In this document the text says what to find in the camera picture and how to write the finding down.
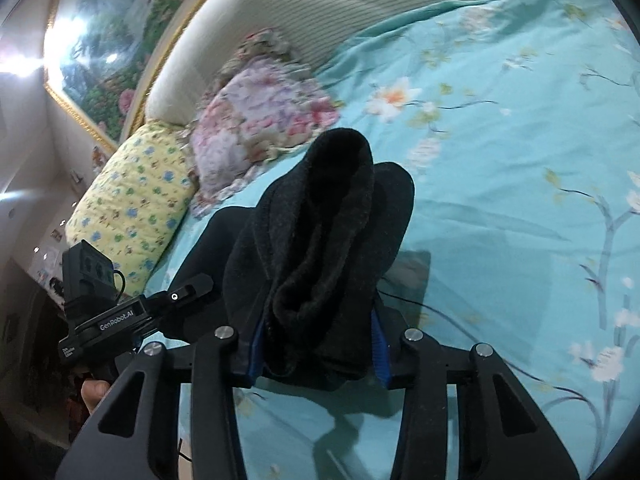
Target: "silver screw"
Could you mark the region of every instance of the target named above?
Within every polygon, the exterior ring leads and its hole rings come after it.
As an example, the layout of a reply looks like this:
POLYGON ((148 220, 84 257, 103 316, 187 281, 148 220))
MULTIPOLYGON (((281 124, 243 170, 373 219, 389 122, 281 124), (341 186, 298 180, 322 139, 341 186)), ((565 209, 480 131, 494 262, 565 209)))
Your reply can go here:
POLYGON ((145 345, 145 347, 142 349, 142 351, 147 355, 158 355, 161 350, 162 345, 157 341, 145 345))
POLYGON ((476 345, 476 353, 480 357, 489 357, 491 354, 494 353, 494 349, 492 348, 491 345, 487 343, 480 343, 476 345))
POLYGON ((409 341, 420 341, 420 339, 424 337, 424 334, 422 333, 422 330, 417 328, 407 328, 404 331, 404 337, 409 341))
POLYGON ((218 339, 229 339, 234 334, 234 329, 232 326, 219 326, 216 331, 213 333, 218 339))

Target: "bed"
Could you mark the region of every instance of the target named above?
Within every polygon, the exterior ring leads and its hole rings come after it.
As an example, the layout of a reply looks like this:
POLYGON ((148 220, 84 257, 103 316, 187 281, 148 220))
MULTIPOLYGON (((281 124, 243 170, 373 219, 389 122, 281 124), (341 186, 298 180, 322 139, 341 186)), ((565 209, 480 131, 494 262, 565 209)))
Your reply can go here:
MULTIPOLYGON (((491 343, 588 478, 640 400, 640 48, 616 7, 207 0, 159 74, 147 119, 187 124, 242 38, 272 26, 340 103, 337 126, 361 131, 376 162, 414 179, 414 214, 380 283, 385 303, 443 344, 491 343)), ((254 206, 302 156, 218 207, 254 206)), ((167 288, 213 213, 185 216, 147 294, 167 288)), ((188 397, 185 387, 184 439, 188 397)), ((236 391, 248 477, 388 478, 401 411, 402 392, 370 379, 331 394, 260 380, 236 391)))

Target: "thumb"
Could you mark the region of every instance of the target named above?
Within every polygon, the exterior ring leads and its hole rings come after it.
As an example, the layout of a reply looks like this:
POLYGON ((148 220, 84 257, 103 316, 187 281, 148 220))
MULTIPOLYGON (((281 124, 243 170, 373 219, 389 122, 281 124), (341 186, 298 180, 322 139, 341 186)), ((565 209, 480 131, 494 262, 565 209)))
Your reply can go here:
POLYGON ((109 388, 109 383, 106 381, 87 379, 82 383, 82 390, 80 391, 80 394, 82 395, 82 400, 84 400, 89 413, 94 412, 98 403, 109 391, 109 388))

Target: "yellow pillow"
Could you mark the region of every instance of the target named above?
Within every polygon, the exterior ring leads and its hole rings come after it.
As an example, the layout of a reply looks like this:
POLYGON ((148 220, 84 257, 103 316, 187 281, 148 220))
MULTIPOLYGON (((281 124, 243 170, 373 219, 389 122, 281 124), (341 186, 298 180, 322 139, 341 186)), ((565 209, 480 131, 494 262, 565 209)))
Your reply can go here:
POLYGON ((127 139, 76 206, 66 239, 87 240, 141 294, 195 192, 176 141, 180 126, 152 121, 127 139))

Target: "turquoise floral bed sheet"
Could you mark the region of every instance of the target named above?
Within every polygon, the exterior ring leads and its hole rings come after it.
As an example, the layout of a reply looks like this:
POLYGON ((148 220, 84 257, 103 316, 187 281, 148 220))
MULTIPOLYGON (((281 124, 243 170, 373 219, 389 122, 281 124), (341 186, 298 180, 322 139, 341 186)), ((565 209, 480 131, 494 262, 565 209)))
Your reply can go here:
MULTIPOLYGON (((318 78, 338 126, 415 181, 383 299, 443 344, 491 343, 586 478, 640 403, 640 48, 616 7, 443 2, 352 37, 318 78)), ((300 158, 224 205, 255 205, 300 158)), ((185 218, 148 293, 207 220, 185 218)), ((236 391, 249 478, 388 478, 402 398, 372 379, 334 394, 266 380, 236 391)), ((185 402, 184 434, 188 418, 185 402)))

